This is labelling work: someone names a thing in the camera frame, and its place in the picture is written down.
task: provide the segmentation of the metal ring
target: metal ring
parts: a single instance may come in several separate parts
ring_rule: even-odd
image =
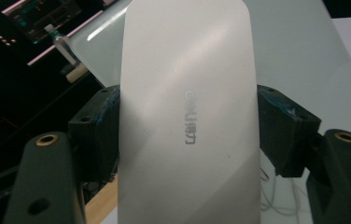
[[[336,133],[335,137],[347,143],[351,143],[351,133]]]
[[[35,144],[38,147],[47,147],[55,143],[58,139],[59,139],[59,135],[51,133],[38,138]]]

